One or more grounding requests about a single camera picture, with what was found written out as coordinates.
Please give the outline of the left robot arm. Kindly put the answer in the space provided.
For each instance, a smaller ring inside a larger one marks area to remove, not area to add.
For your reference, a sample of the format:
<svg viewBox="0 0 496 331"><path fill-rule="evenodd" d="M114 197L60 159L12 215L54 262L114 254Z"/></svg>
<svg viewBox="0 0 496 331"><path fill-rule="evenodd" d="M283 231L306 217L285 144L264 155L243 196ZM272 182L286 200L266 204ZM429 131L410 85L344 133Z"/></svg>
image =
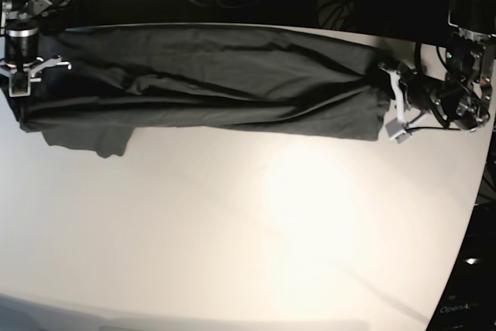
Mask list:
<svg viewBox="0 0 496 331"><path fill-rule="evenodd" d="M446 49L438 50L446 70L443 80L428 76L417 43L413 68L404 62L381 63L394 93L396 117L388 136L401 143L422 129L432 115L439 130L473 132L489 121L495 59L495 0L449 0L447 21L453 28Z"/></svg>

